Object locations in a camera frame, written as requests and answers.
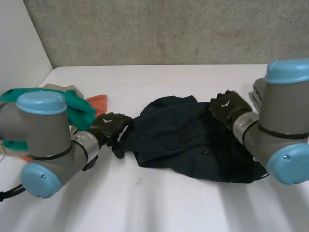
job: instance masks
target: gray wall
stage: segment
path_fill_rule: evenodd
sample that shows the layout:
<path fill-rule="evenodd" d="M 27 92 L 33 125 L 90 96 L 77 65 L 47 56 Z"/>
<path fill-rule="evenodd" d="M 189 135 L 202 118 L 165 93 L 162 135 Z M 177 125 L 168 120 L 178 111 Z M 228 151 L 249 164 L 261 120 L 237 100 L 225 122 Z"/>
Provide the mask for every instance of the gray wall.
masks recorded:
<path fill-rule="evenodd" d="M 24 0 L 53 65 L 309 57 L 309 0 Z"/>

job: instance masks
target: light blue joint cap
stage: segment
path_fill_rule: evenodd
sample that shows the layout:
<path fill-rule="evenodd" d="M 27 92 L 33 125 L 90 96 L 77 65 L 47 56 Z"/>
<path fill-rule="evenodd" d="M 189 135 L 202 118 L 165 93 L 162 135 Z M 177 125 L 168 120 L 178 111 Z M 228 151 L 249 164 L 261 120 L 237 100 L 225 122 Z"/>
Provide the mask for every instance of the light blue joint cap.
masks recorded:
<path fill-rule="evenodd" d="M 309 180 L 309 144 L 293 144 L 280 149 L 269 159 L 267 171 L 287 185 Z"/>
<path fill-rule="evenodd" d="M 273 85 L 309 81 L 309 59 L 276 60 L 269 64 L 265 82 Z"/>
<path fill-rule="evenodd" d="M 25 93 L 17 99 L 20 110 L 36 115 L 57 115 L 66 111 L 62 94 L 51 91 Z"/>
<path fill-rule="evenodd" d="M 20 173 L 20 180 L 35 197 L 49 198 L 62 188 L 59 178 L 49 169 L 36 164 L 27 164 Z"/>

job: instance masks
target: white wall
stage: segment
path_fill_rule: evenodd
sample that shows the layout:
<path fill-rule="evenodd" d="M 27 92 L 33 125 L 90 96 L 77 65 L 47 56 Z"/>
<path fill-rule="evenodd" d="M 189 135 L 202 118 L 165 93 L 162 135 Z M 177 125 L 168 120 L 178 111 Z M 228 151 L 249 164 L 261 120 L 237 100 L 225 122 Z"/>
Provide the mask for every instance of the white wall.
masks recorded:
<path fill-rule="evenodd" d="M 0 94 L 36 87 L 52 70 L 22 0 L 0 0 Z"/>

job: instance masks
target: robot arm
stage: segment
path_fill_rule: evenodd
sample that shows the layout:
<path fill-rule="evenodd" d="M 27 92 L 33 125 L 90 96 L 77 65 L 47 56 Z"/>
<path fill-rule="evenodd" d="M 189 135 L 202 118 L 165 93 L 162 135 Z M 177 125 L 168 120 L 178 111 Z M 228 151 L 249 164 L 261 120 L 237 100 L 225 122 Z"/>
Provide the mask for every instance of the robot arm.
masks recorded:
<path fill-rule="evenodd" d="M 125 115 L 102 114 L 88 131 L 71 137 L 66 109 L 63 96 L 55 92 L 0 102 L 0 139 L 27 142 L 33 162 L 23 168 L 20 180 L 36 197 L 51 197 L 80 170 L 93 167 L 100 148 L 115 143 L 131 121 Z"/>
<path fill-rule="evenodd" d="M 271 175 L 302 183 L 309 180 L 309 60 L 275 61 L 265 84 L 260 116 L 235 92 L 219 95 L 209 110 Z"/>

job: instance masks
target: white table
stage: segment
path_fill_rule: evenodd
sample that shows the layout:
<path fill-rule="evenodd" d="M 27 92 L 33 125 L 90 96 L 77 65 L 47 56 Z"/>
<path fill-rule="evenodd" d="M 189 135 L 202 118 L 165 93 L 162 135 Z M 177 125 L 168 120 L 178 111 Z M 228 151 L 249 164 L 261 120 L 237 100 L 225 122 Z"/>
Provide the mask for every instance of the white table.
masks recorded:
<path fill-rule="evenodd" d="M 151 101 L 194 95 L 206 102 L 232 89 L 248 92 L 266 65 L 61 67 L 42 85 L 75 84 L 85 98 L 108 95 L 108 111 L 136 117 Z M 0 187 L 18 183 L 23 161 L 6 157 Z M 201 181 L 146 169 L 132 154 L 104 148 L 95 167 L 42 200 L 23 193 L 0 203 L 3 232 L 308 232 L 309 185 L 272 177 L 252 184 Z"/>

